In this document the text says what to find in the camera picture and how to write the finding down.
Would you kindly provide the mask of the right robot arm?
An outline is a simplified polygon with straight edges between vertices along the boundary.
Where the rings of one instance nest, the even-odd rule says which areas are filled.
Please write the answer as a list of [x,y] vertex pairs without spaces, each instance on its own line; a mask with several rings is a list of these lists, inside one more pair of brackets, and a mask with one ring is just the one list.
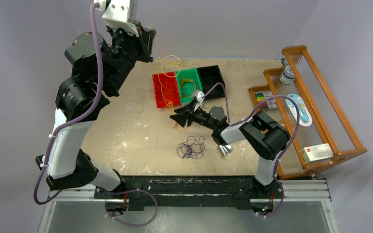
[[181,127],[197,123],[212,130],[211,136],[223,154],[228,152],[232,143],[247,141],[259,156],[253,191],[261,198],[272,192],[277,160],[292,142],[292,138],[288,130],[268,114],[258,111],[233,125],[228,123],[228,117],[222,107],[214,106],[206,112],[192,101],[175,109],[170,119]]

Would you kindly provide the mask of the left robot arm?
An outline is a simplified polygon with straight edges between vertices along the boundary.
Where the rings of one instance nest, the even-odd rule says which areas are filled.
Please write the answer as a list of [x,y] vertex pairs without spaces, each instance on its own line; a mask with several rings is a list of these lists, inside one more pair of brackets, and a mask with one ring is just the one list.
[[65,50],[64,55],[72,65],[71,76],[57,91],[51,148],[35,160],[51,190],[92,184],[115,199],[125,194],[121,175],[96,164],[81,145],[101,109],[109,104],[109,98],[119,95],[136,62],[153,61],[156,31],[141,25],[136,25],[138,35],[130,35],[122,28],[107,30],[111,43],[99,33],[86,32]]

